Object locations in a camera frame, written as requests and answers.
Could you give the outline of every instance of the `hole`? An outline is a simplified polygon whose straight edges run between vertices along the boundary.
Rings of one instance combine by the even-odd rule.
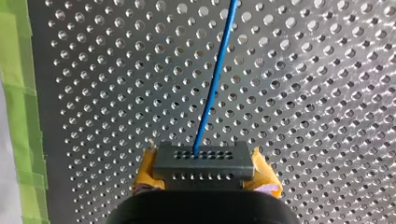
[[[165,50],[165,48],[163,47],[162,44],[158,44],[158,45],[155,46],[155,52],[158,53],[158,54],[163,53],[164,50]]]
[[[290,42],[289,42],[289,40],[288,40],[288,39],[282,40],[282,42],[280,42],[280,47],[281,47],[283,50],[288,49],[288,48],[290,47]]]
[[[286,20],[286,27],[288,27],[289,29],[293,28],[296,25],[296,19],[294,19],[293,17],[290,17]]]
[[[219,32],[218,35],[216,36],[216,38],[217,38],[217,40],[218,40],[219,42],[220,42],[221,39],[222,39],[222,35],[223,35],[223,33],[222,33],[222,32]]]
[[[142,51],[142,50],[144,50],[146,47],[145,47],[145,43],[143,43],[143,41],[137,41],[135,44],[134,44],[134,47],[137,49],[137,50],[139,50],[139,51]]]
[[[273,105],[275,105],[275,103],[276,103],[276,101],[273,98],[268,99],[266,102],[266,104],[268,106],[273,106]]]
[[[347,1],[340,1],[338,2],[337,6],[338,6],[338,10],[344,11],[349,7],[349,3]]]
[[[118,38],[116,40],[116,47],[119,49],[125,48],[125,40],[123,40],[122,38]]]
[[[332,34],[338,34],[340,33],[340,31],[341,31],[341,25],[339,24],[335,23],[330,27],[330,32],[332,32]]]
[[[271,14],[268,14],[264,17],[263,21],[264,21],[265,25],[271,25],[274,22],[274,16]]]
[[[221,90],[222,91],[226,91],[226,90],[228,90],[228,85],[227,84],[221,84]]]
[[[239,77],[239,76],[237,76],[237,75],[235,75],[235,76],[233,76],[233,77],[231,78],[231,82],[232,82],[233,84],[239,83],[240,81],[241,81],[241,77]]]
[[[282,70],[286,67],[284,62],[276,62],[276,70]]]
[[[280,83],[277,80],[274,80],[271,82],[271,88],[272,89],[278,89],[280,87]]]
[[[303,10],[301,10],[300,11],[300,15],[301,15],[301,17],[307,17],[307,16],[309,16],[309,14],[311,13],[311,11],[309,10],[309,9],[307,9],[307,8],[305,8],[305,9],[303,9]]]
[[[154,70],[155,70],[157,73],[161,73],[161,72],[163,71],[163,65],[160,64],[160,63],[156,63],[156,64],[154,65]]]
[[[176,28],[176,34],[179,36],[184,35],[186,34],[186,29],[183,26],[178,26]]]
[[[257,33],[260,31],[260,27],[258,27],[258,26],[255,25],[255,26],[253,26],[253,27],[251,28],[250,31],[251,31],[252,34],[255,35],[255,34],[257,34]]]
[[[198,178],[199,178],[200,180],[205,180],[205,175],[202,174],[202,173],[200,173],[200,174],[198,175]]]
[[[208,25],[209,25],[210,29],[216,28],[216,22],[215,21],[210,21]]]
[[[247,87],[241,87],[241,89],[239,89],[239,91],[240,91],[241,93],[245,93],[245,92],[248,91],[248,88],[247,88]]]
[[[262,117],[262,122],[263,123],[268,123],[268,122],[270,122],[271,121],[271,117],[269,117],[269,116],[264,116],[264,117]]]
[[[325,0],[315,0],[315,1],[314,1],[314,5],[315,5],[315,7],[317,7],[317,8],[323,7],[325,3],[326,3]]]
[[[203,51],[201,51],[201,50],[195,51],[195,53],[194,53],[195,59],[200,59],[200,58],[202,58],[202,56],[204,56],[204,52]]]
[[[290,73],[287,73],[287,74],[285,74],[285,76],[283,76],[283,78],[287,81],[287,80],[291,80],[291,78],[293,77],[293,75],[292,74],[290,74]]]
[[[295,37],[296,39],[301,39],[301,38],[304,37],[304,33],[302,33],[302,32],[297,32],[297,33],[294,35],[294,37]]]
[[[312,45],[310,43],[304,43],[301,46],[301,49],[303,50],[303,52],[307,53],[307,52],[311,51]]]
[[[146,2],[145,2],[145,0],[135,0],[135,1],[134,1],[134,5],[135,5],[137,8],[142,9],[143,7],[145,7]]]
[[[198,78],[201,74],[202,74],[202,72],[200,70],[194,70],[192,72],[192,76],[195,78]]]
[[[264,5],[262,3],[258,3],[256,6],[256,11],[262,11],[264,9]]]
[[[240,65],[240,64],[244,63],[245,60],[244,60],[244,57],[237,55],[237,56],[235,56],[233,61],[235,62],[235,64]]]
[[[209,9],[207,7],[200,7],[198,10],[198,14],[200,17],[205,17],[209,14]]]
[[[186,14],[187,10],[188,10],[188,8],[187,8],[186,4],[184,4],[184,3],[178,4],[178,6],[177,6],[178,14]]]
[[[387,36],[387,32],[383,31],[383,30],[379,30],[375,33],[375,37],[377,39],[383,39]]]
[[[187,41],[186,41],[186,46],[187,47],[192,47],[194,45],[194,41],[193,40],[191,40],[191,39],[188,39]]]
[[[240,35],[239,37],[238,37],[238,43],[240,44],[240,45],[244,45],[244,44],[246,44],[248,42],[248,36],[247,35]]]
[[[175,48],[175,55],[180,56],[184,53],[184,49],[182,47],[176,47]]]
[[[235,101],[237,98],[238,98],[238,97],[237,97],[237,95],[236,95],[235,93],[230,93],[230,94],[228,95],[228,100],[229,100],[229,101]]]
[[[249,22],[251,20],[251,13],[250,12],[244,12],[242,14],[242,22]]]
[[[75,19],[77,22],[82,23],[85,21],[85,16],[81,12],[76,13]]]
[[[296,5],[299,5],[303,0],[291,0],[291,3]]]
[[[138,31],[144,30],[145,27],[146,27],[146,24],[141,20],[136,21],[136,23],[134,24],[134,28],[136,28],[136,30],[138,30]]]
[[[319,27],[317,21],[311,21],[311,22],[309,22],[306,26],[308,27],[308,29],[309,29],[310,31],[315,31],[315,30],[317,30],[318,27]]]
[[[247,98],[247,103],[248,103],[248,104],[254,104],[254,103],[256,103],[256,97],[254,97],[254,96],[249,96],[249,97]]]
[[[191,89],[191,95],[198,95],[199,94],[199,89],[198,88],[192,88]]]
[[[334,48],[333,48],[332,46],[326,46],[326,47],[323,49],[323,53],[324,53],[325,55],[331,55],[333,52],[334,52]]]
[[[125,20],[123,18],[116,18],[114,20],[114,25],[116,25],[116,27],[122,28],[125,26]]]
[[[263,58],[257,58],[256,61],[254,62],[254,65],[256,67],[263,67],[264,66],[264,59]]]
[[[370,4],[367,4],[367,3],[365,3],[361,6],[361,12],[364,14],[369,13],[372,9],[373,9],[373,6]]]
[[[220,12],[220,18],[222,20],[227,19],[227,15],[228,15],[228,9],[224,8],[221,12]]]
[[[225,112],[225,116],[226,116],[227,118],[233,117],[233,111],[232,111],[232,110],[227,110],[227,111]]]
[[[190,179],[191,180],[194,180],[194,179],[196,179],[197,178],[197,175],[196,174],[190,174]]]
[[[260,79],[259,78],[253,78],[250,80],[250,85],[253,87],[257,87],[260,85]]]
[[[161,22],[157,23],[157,25],[155,25],[155,31],[158,34],[163,34],[165,32],[165,25]]]
[[[172,21],[174,21],[175,20],[175,17],[174,17],[174,15],[168,15],[168,17],[166,17],[166,20],[169,22],[169,23],[171,23]]]
[[[198,29],[197,33],[196,33],[198,39],[202,39],[206,37],[206,30],[203,28]]]
[[[158,1],[155,5],[158,11],[165,11],[166,10],[166,3],[164,1]]]
[[[260,40],[259,40],[259,45],[260,45],[260,47],[265,47],[265,46],[267,46],[268,45],[268,38],[267,37],[262,37]]]
[[[181,67],[175,67],[174,68],[174,74],[175,76],[180,76],[183,73],[183,69]]]
[[[55,17],[56,17],[56,19],[58,19],[60,21],[64,21],[64,19],[66,18],[66,16],[64,15],[64,12],[62,10],[56,10]]]
[[[288,11],[288,9],[285,6],[280,6],[277,9],[277,13],[279,13],[279,15],[285,14]]]
[[[276,29],[273,31],[273,36],[277,37],[277,36],[280,36],[280,35],[282,35],[282,30],[276,28]]]
[[[353,58],[356,55],[356,51],[354,49],[347,49],[345,55],[347,58]]]
[[[193,26],[193,25],[195,24],[195,18],[190,17],[190,18],[187,20],[187,23],[189,24],[189,26]]]

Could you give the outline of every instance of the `metal surface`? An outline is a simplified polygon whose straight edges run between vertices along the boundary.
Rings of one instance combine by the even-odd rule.
[[[254,166],[245,142],[232,147],[174,147],[163,142],[153,165],[153,176],[167,189],[241,189],[242,180],[253,178]]]
[[[395,223],[393,0],[240,4],[206,145],[261,147],[302,223]],[[53,223],[104,223],[192,145],[228,1],[29,1]]]

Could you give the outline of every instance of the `blue wire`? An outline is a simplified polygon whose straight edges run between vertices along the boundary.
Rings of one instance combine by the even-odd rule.
[[[212,82],[210,83],[209,93],[207,94],[204,113],[202,114],[201,123],[199,124],[199,128],[198,128],[198,134],[195,137],[194,145],[192,147],[192,152],[194,155],[198,155],[198,153],[199,153],[199,147],[202,142],[202,137],[204,135],[207,119],[209,118],[209,111],[213,105],[213,101],[215,100],[215,93],[216,93],[216,89],[218,88],[221,68],[223,66],[224,59],[225,59],[225,56],[227,53],[226,50],[227,50],[228,42],[230,40],[231,26],[233,25],[233,18],[235,17],[237,2],[238,2],[237,0],[230,1],[230,7],[228,9],[227,21],[225,22],[223,37],[222,37],[221,43],[220,43],[218,60],[216,61],[216,64],[215,64],[215,70],[213,72]]]

